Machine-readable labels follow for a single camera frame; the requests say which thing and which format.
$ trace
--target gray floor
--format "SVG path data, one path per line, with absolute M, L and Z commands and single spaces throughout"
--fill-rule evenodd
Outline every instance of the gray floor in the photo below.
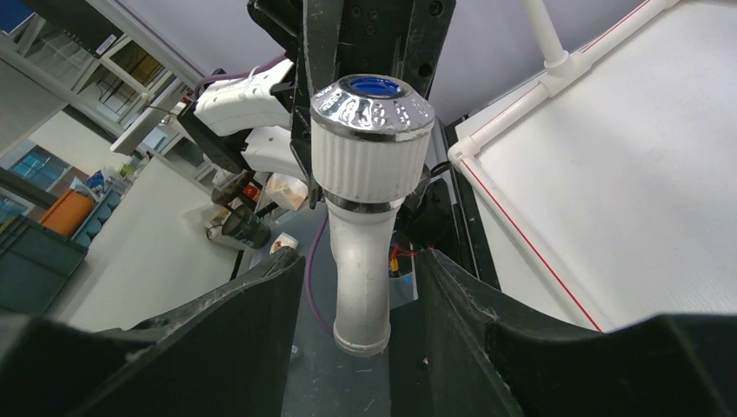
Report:
M 282 231 L 292 235 L 300 242 L 300 254 L 307 256 L 325 212 L 325 206 L 321 204 L 316 210 L 287 214 L 272 225 L 272 237 Z M 315 253 L 313 293 L 323 318 L 332 323 L 335 319 L 337 278 L 329 242 L 328 227 Z M 254 255 L 252 265 L 262 259 L 263 252 Z M 391 281 L 392 308 L 411 301 L 412 296 L 411 285 L 404 280 Z M 304 292 L 294 343 L 301 355 L 289 369 L 282 417 L 389 416 L 388 353 L 384 351 L 371 358 L 343 353 L 317 324 Z

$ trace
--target window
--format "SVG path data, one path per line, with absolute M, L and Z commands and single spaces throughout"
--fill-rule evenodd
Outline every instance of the window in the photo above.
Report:
M 13 165 L 12 171 L 40 189 L 46 190 L 62 177 L 68 167 L 68 163 L 53 156 L 46 149 L 36 146 Z
M 22 215 L 27 209 L 28 208 L 20 202 L 0 193 L 0 225 L 7 222 L 12 217 Z

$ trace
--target pipe end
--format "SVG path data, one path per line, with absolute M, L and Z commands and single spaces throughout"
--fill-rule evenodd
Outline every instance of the pipe end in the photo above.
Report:
M 333 323 L 333 336 L 335 337 L 335 344 L 338 345 L 338 347 L 342 351 L 346 352 L 347 354 L 352 354 L 353 356 L 369 357 L 375 354 L 379 354 L 389 344 L 390 335 L 391 326 L 387 326 L 387 333 L 376 343 L 372 343 L 370 345 L 357 345 L 343 339 L 341 337 L 340 330 L 338 330 L 338 327 L 335 325 L 335 323 Z
M 465 136 L 448 149 L 448 160 L 456 167 L 461 161 L 481 152 L 481 147 L 471 136 Z
M 559 59 L 559 60 L 558 60 L 557 62 L 555 62 L 555 63 L 549 63 L 549 62 L 548 62 L 548 61 L 546 60 L 546 61 L 544 61 L 544 62 L 542 63 L 542 66 L 543 66 L 543 67 L 545 67 L 545 69 L 546 69 L 546 70 L 548 70 L 548 71 L 550 71 L 550 70 L 554 70 L 555 68 L 558 68 L 558 67 L 560 67 L 561 65 L 564 65 L 564 64 L 568 63 L 568 57 L 569 57 L 569 55 L 568 55 L 568 51 L 567 51 L 567 50 L 563 50 L 563 53 L 561 54 L 561 59 Z

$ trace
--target blue cap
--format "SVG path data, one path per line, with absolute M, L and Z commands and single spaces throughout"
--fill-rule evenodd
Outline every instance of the blue cap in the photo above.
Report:
M 361 76 L 355 78 L 350 81 L 350 86 L 353 87 L 355 91 L 368 94 L 370 96 L 393 97 L 398 96 L 402 92 L 402 88 L 399 84 L 377 76 Z

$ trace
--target red object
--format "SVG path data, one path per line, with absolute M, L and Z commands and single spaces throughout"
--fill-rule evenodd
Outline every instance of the red object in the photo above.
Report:
M 243 193 L 254 202 L 258 202 L 258 200 L 261 198 L 261 190 L 257 189 L 256 186 L 253 184 L 249 184 L 249 186 L 246 187 Z
M 428 249 L 433 249 L 433 248 L 435 248 L 435 246 L 428 245 Z M 399 256 L 408 256 L 408 257 L 417 256 L 417 253 L 418 252 L 416 250 L 406 250 L 405 248 L 399 245 L 396 245 L 394 246 L 394 250 L 392 251 L 392 254 L 389 257 L 389 260 L 391 261 L 393 259 L 398 258 Z

